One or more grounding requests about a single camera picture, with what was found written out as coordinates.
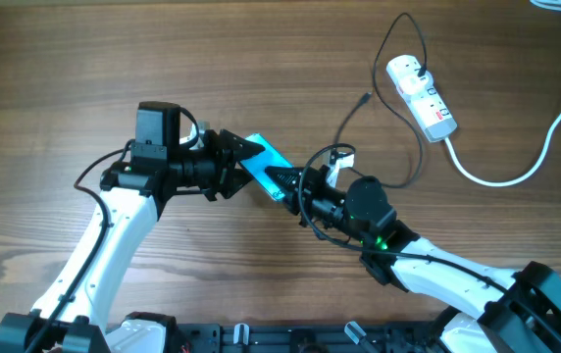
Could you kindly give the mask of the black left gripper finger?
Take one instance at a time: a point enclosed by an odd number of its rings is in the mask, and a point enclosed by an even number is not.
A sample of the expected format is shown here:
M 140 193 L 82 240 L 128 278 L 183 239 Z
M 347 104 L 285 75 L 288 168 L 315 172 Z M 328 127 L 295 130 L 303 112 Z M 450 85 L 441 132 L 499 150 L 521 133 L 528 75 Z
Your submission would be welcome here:
M 220 172 L 218 192 L 225 199 L 230 199 L 251 180 L 250 173 L 243 169 L 223 168 Z
M 235 160 L 247 160 L 265 151 L 259 143 L 246 140 L 226 129 L 222 129 L 219 138 L 223 149 L 228 149 Z

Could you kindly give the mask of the turquoise Galaxy smartphone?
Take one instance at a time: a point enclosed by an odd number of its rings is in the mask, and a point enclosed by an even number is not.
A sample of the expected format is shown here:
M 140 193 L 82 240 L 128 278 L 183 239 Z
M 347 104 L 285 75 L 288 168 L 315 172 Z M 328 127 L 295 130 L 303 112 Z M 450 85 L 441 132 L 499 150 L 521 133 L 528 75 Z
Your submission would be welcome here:
M 245 140 L 263 146 L 264 151 L 254 157 L 241 161 L 240 166 L 257 181 L 275 202 L 280 202 L 285 194 L 266 174 L 265 170 L 267 167 L 291 168 L 292 165 L 260 133 L 253 133 L 247 136 Z

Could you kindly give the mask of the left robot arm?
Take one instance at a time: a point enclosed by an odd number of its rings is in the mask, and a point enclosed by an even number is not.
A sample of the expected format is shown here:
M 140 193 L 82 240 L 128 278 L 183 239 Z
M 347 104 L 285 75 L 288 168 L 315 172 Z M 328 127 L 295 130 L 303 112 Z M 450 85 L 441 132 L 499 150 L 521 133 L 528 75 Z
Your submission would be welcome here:
M 237 164 L 264 146 L 225 129 L 180 139 L 180 119 L 192 114 L 174 103 L 137 108 L 135 137 L 113 152 L 115 162 L 88 194 L 97 203 L 64 269 L 26 314 L 0 323 L 0 352 L 188 352 L 190 340 L 173 316 L 134 312 L 108 330 L 115 296 L 140 243 L 174 196 L 231 198 L 251 177 Z

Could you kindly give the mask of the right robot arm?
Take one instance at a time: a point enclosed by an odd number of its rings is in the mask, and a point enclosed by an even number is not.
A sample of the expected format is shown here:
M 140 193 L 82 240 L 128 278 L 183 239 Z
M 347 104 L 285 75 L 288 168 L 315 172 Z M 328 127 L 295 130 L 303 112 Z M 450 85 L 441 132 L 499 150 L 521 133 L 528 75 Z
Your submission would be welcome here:
M 433 339 L 449 352 L 561 352 L 561 277 L 535 261 L 522 270 L 485 266 L 448 253 L 398 220 L 381 183 L 356 179 L 340 191 L 327 169 L 268 167 L 301 224 L 317 222 L 350 237 L 340 247 L 380 284 L 447 304 Z

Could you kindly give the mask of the white charger plug adapter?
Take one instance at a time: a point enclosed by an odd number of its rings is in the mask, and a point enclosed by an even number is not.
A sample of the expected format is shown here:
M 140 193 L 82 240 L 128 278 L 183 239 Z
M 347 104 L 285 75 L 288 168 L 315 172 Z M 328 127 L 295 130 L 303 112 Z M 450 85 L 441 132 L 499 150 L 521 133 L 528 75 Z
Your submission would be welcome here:
M 431 87 L 434 79 L 431 73 L 425 72 L 422 76 L 411 73 L 398 81 L 398 87 L 402 94 L 413 96 Z

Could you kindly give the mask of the white power strip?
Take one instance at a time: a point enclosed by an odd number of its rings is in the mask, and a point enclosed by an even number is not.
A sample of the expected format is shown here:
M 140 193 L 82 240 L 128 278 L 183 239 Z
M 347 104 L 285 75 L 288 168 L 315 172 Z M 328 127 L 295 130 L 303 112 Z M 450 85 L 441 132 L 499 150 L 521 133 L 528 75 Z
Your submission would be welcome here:
M 398 81 L 406 75 L 417 73 L 422 76 L 421 69 L 421 64 L 417 58 L 411 55 L 395 57 L 386 66 L 386 71 L 398 94 L 406 103 L 427 141 L 440 142 L 455 131 L 457 123 L 438 94 L 434 83 L 425 91 L 413 96 L 402 94 L 398 87 Z

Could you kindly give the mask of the black mounting rail base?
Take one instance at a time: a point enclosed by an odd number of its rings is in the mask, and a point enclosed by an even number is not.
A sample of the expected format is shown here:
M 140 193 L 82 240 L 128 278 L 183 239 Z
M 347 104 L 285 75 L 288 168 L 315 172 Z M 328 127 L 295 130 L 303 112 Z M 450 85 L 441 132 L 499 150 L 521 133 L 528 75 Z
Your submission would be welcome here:
M 354 342 L 344 326 L 237 326 L 179 324 L 182 345 L 191 353 L 290 353 L 290 352 L 444 352 L 428 322 L 392 322 L 362 325 L 363 343 Z

